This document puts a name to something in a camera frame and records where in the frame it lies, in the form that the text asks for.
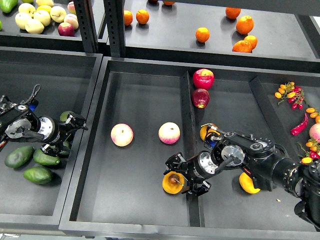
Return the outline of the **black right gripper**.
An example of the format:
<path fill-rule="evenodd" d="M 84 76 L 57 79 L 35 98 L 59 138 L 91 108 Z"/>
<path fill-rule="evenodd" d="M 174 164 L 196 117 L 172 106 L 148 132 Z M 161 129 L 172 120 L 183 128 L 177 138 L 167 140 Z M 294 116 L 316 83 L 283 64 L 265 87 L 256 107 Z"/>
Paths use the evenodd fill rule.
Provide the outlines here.
<path fill-rule="evenodd" d="M 211 184 L 205 180 L 214 176 L 218 165 L 213 161 L 209 151 L 201 151 L 190 159 L 185 159 L 181 152 L 178 152 L 165 162 L 166 170 L 164 175 L 170 172 L 180 173 L 189 182 L 185 194 L 201 196 L 206 194 Z"/>

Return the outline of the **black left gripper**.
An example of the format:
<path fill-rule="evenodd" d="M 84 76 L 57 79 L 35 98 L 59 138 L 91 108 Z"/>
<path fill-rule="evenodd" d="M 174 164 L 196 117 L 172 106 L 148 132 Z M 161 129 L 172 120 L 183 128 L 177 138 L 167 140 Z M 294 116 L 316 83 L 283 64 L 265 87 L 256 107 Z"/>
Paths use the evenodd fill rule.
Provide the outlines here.
<path fill-rule="evenodd" d="M 69 112 L 65 122 L 48 116 L 39 118 L 39 134 L 44 136 L 41 151 L 51 157 L 60 157 L 65 151 L 64 141 L 74 136 L 75 130 L 88 130 L 87 120 L 80 114 Z"/>

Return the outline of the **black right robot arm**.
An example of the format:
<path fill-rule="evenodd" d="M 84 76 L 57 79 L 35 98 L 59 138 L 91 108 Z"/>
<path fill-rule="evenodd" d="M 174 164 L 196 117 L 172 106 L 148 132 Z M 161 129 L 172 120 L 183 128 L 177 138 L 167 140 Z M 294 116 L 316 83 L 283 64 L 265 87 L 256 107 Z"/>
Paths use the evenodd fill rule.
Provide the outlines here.
<path fill-rule="evenodd" d="M 207 181 L 222 171 L 240 168 L 252 180 L 253 187 L 271 191 L 282 187 L 301 201 L 294 213 L 320 229 L 320 162 L 303 164 L 290 158 L 286 150 L 267 138 L 255 138 L 237 132 L 224 132 L 207 123 L 203 150 L 185 159 L 181 152 L 166 161 L 165 175 L 181 174 L 187 181 L 186 192 L 196 197 L 207 193 Z"/>

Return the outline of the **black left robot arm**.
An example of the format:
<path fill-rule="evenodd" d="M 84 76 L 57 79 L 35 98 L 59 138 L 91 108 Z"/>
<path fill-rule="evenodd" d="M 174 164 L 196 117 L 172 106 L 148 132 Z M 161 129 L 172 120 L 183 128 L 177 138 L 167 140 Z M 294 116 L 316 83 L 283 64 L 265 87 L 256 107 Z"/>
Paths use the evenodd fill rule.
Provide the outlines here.
<path fill-rule="evenodd" d="M 0 97 L 0 148 L 8 141 L 42 143 L 41 151 L 52 157 L 70 151 L 64 142 L 76 131 L 88 130 L 87 120 L 80 114 L 69 112 L 66 120 L 61 121 L 49 116 L 37 116 L 34 113 L 39 102 L 36 96 L 41 89 L 39 84 L 33 87 L 29 98 L 20 103 L 12 102 L 8 96 Z"/>

